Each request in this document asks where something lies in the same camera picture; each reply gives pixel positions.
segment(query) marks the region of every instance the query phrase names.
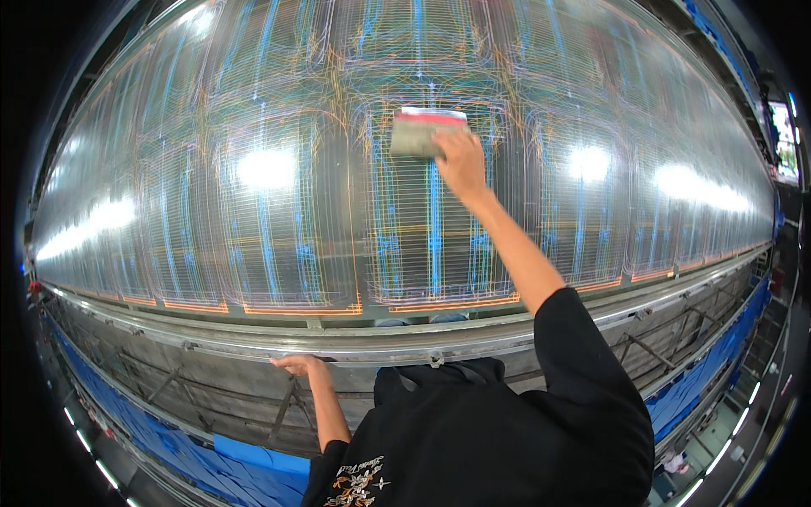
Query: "black t-shirt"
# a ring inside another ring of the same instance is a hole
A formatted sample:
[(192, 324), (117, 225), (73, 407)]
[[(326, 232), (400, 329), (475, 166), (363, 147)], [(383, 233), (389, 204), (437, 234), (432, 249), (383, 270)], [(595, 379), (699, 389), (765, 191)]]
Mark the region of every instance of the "black t-shirt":
[(416, 389), (329, 442), (302, 505), (627, 505), (650, 491), (653, 430), (577, 292), (535, 315), (547, 391)]

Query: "person in background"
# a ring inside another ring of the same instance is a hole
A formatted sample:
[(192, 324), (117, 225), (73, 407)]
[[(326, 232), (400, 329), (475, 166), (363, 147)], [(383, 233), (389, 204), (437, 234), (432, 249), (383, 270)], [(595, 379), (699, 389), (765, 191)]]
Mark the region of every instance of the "person in background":
[(514, 393), (493, 358), (385, 367), (354, 435), (326, 363), (271, 359), (309, 377), (323, 456), (302, 505), (627, 505), (649, 491), (654, 435), (639, 392), (577, 292), (501, 207), (478, 137), (436, 134), (436, 166), (487, 229), (521, 301), (547, 391)]

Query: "hand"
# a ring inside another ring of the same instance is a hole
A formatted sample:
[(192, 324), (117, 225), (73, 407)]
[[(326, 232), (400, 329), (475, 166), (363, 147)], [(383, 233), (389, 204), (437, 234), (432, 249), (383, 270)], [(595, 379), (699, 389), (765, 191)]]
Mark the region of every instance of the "hand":
[(271, 359), (270, 363), (279, 368), (284, 368), (290, 375), (310, 375), (316, 368), (326, 367), (326, 363), (314, 355), (287, 355), (281, 359)]
[(477, 135), (437, 131), (431, 140), (445, 152), (436, 168), (451, 192), (468, 208), (490, 192), (484, 181), (484, 151)]

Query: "left hand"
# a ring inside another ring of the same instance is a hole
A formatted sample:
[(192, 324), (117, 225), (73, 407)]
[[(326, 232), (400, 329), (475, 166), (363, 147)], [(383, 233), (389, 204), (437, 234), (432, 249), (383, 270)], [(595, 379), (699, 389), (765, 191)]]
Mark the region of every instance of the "left hand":
[(327, 364), (314, 355), (287, 355), (281, 359), (271, 359), (270, 363), (279, 368), (284, 368), (290, 375), (310, 375), (316, 368), (326, 367)]

